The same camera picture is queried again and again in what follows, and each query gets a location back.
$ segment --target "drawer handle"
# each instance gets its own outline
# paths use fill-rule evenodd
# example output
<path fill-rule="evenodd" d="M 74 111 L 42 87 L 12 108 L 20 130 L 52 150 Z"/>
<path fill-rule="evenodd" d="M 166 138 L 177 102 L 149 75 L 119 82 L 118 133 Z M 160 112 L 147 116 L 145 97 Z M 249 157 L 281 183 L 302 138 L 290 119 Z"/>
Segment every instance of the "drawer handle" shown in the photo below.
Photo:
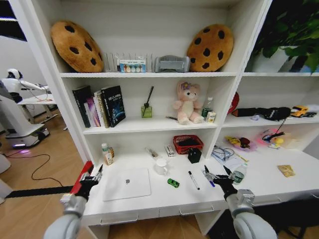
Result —
<path fill-rule="evenodd" d="M 139 215 L 133 219 L 133 220 L 127 220 L 127 221 L 117 221 L 117 222 L 111 222 L 111 223 L 103 223 L 102 219 L 100 220 L 100 226 L 107 226 L 107 225 L 113 225 L 113 224 L 121 224 L 121 223 L 135 223 L 139 219 Z"/>
<path fill-rule="evenodd" d="M 277 202 L 273 202 L 273 203 L 269 203 L 269 204 L 280 204 L 283 202 L 283 200 L 281 200 L 279 197 L 277 197 Z M 253 207 L 257 207 L 257 206 L 262 206 L 262 205 L 265 205 L 265 204 L 268 204 L 268 202 L 264 202 L 264 203 L 261 203 L 261 204 L 251 204 L 251 206 Z"/>
<path fill-rule="evenodd" d="M 187 216 L 187 215 L 191 215 L 191 214 L 195 214 L 195 213 L 210 213 L 210 212 L 214 212 L 214 211 L 215 211 L 214 206 L 211 205 L 210 210 L 205 210 L 205 211 L 201 211 L 201 212 L 193 212 L 193 213 L 182 213 L 181 210 L 179 210 L 179 214 L 181 216 Z"/>
<path fill-rule="evenodd" d="M 318 196 L 316 196 L 315 194 L 311 193 L 311 195 L 312 195 L 314 198 L 319 199 L 319 197 L 318 197 Z"/>

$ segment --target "pink plush bunny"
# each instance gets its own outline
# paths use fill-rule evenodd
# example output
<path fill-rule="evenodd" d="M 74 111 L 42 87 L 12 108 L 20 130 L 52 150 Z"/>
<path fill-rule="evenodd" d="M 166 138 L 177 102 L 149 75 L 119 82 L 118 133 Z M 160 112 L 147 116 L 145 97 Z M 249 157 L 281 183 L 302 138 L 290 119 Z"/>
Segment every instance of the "pink plush bunny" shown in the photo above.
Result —
<path fill-rule="evenodd" d="M 174 102 L 173 108 L 178 110 L 177 119 L 180 124 L 188 124 L 189 120 L 194 123 L 204 122 L 204 118 L 198 113 L 198 110 L 203 106 L 198 102 L 199 93 L 199 84 L 178 82 L 177 95 L 179 100 Z"/>

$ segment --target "wall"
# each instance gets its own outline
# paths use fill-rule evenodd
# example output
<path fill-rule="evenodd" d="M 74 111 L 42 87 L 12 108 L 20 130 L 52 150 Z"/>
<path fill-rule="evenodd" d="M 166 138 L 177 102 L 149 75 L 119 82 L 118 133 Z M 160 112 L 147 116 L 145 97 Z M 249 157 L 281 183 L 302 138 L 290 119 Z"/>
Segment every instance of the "wall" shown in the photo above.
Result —
<path fill-rule="evenodd" d="M 315 138 L 314 141 L 312 141 L 311 144 L 309 144 L 307 148 L 305 148 L 304 152 L 319 159 L 318 145 L 319 145 L 319 136 L 317 138 Z"/>
<path fill-rule="evenodd" d="M 7 69 L 16 68 L 26 81 L 46 85 L 40 68 L 31 52 L 27 42 L 0 36 L 0 78 L 7 77 Z M 33 95 L 29 91 L 20 91 L 23 98 L 30 98 Z M 43 94 L 42 91 L 32 91 L 34 95 Z M 43 106 L 28 105 L 32 115 L 44 112 Z"/>

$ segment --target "plastic bottle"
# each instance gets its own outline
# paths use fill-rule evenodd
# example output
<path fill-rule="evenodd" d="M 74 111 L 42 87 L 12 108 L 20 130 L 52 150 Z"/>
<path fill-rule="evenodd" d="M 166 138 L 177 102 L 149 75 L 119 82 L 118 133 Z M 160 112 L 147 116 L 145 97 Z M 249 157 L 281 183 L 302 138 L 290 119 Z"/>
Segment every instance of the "plastic bottle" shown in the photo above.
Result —
<path fill-rule="evenodd" d="M 111 147 L 108 147 L 107 143 L 102 143 L 103 158 L 104 158 L 104 161 L 107 165 L 111 165 L 113 163 L 112 152 L 109 148 L 111 148 Z"/>
<path fill-rule="evenodd" d="M 203 108 L 203 111 L 201 112 L 201 116 L 203 116 L 204 118 L 207 117 L 208 112 L 213 111 L 212 101 L 213 101 L 213 97 L 207 98 L 207 103 L 206 103 L 205 107 Z"/>
<path fill-rule="evenodd" d="M 247 172 L 247 163 L 243 163 L 242 165 L 240 165 L 239 167 L 237 167 L 233 174 L 232 174 L 232 178 L 234 179 L 234 184 L 240 184 L 241 181 L 244 179 L 246 172 Z"/>

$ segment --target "book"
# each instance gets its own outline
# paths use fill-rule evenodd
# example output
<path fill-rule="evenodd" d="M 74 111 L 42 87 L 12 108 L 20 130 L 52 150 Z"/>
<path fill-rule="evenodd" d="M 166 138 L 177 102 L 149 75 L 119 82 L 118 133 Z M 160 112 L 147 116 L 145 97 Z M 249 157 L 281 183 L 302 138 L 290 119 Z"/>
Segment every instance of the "book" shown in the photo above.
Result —
<path fill-rule="evenodd" d="M 87 98 L 86 102 L 88 103 L 89 111 L 90 111 L 90 114 L 92 116 L 94 126 L 101 127 L 99 116 L 98 116 L 98 113 L 97 113 L 96 108 L 95 108 L 93 97 Z"/>
<path fill-rule="evenodd" d="M 115 127 L 126 117 L 121 87 L 105 87 L 101 89 L 101 92 L 110 126 Z"/>
<path fill-rule="evenodd" d="M 87 98 L 91 97 L 91 88 L 90 86 L 82 86 L 75 90 L 72 90 L 72 93 L 79 108 L 83 123 L 85 127 L 89 128 L 91 124 L 89 122 L 89 117 L 86 113 L 84 103 L 86 102 Z"/>
<path fill-rule="evenodd" d="M 104 125 L 106 128 L 110 127 L 110 124 L 108 122 L 108 119 L 106 117 L 106 110 L 103 104 L 103 99 L 102 99 L 102 92 L 97 91 L 94 93 L 94 96 L 97 98 L 99 105 L 100 105 L 100 111 L 101 111 L 101 116 L 103 117 Z"/>
<path fill-rule="evenodd" d="M 103 116 L 101 115 L 100 104 L 96 96 L 93 97 L 96 113 L 98 114 L 99 122 L 101 127 L 105 127 Z"/>
<path fill-rule="evenodd" d="M 94 126 L 94 123 L 93 123 L 93 118 L 92 118 L 92 115 L 90 113 L 90 109 L 89 109 L 89 105 L 87 102 L 84 103 L 84 108 L 85 108 L 85 111 L 86 111 L 86 114 L 89 118 L 89 123 L 91 126 Z"/>

